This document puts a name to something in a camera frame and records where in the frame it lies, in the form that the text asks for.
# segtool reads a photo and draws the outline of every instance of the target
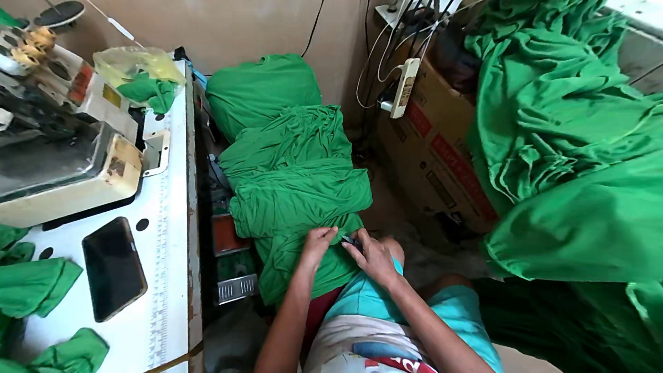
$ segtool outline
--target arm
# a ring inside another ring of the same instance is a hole
[[[338,228],[316,228],[308,232],[297,269],[292,274],[254,373],[295,373],[302,349],[313,280]]]
[[[363,245],[363,255],[351,244],[344,243],[343,247],[355,258],[357,265],[389,293],[437,369],[447,373],[494,373],[396,271],[389,249],[371,239],[363,228],[357,231],[357,235]]]

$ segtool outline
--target person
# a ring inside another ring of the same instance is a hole
[[[311,230],[254,373],[295,373],[316,271],[338,228]],[[325,316],[304,364],[309,372],[502,373],[470,280],[442,276],[415,291],[402,275],[393,239],[353,233],[363,253],[343,247],[362,269]]]

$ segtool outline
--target light blue shorts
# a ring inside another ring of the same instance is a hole
[[[403,266],[396,260],[394,266],[402,275]],[[463,285],[445,287],[427,304],[496,373],[503,373],[502,362],[481,321],[479,296],[474,290]],[[340,315],[361,315],[408,325],[389,294],[363,271],[345,286],[325,320]]]

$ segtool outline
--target knee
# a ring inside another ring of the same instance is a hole
[[[440,276],[436,281],[436,285],[439,290],[454,285],[464,285],[470,289],[474,289],[474,286],[472,286],[472,281],[458,273],[447,273]]]
[[[401,266],[405,265],[405,252],[403,247],[391,237],[383,237],[380,240],[380,243],[389,249],[389,253],[392,257],[396,258]]]

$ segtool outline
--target phone screen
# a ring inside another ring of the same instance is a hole
[[[94,319],[110,319],[147,290],[129,222],[118,217],[83,239]]]

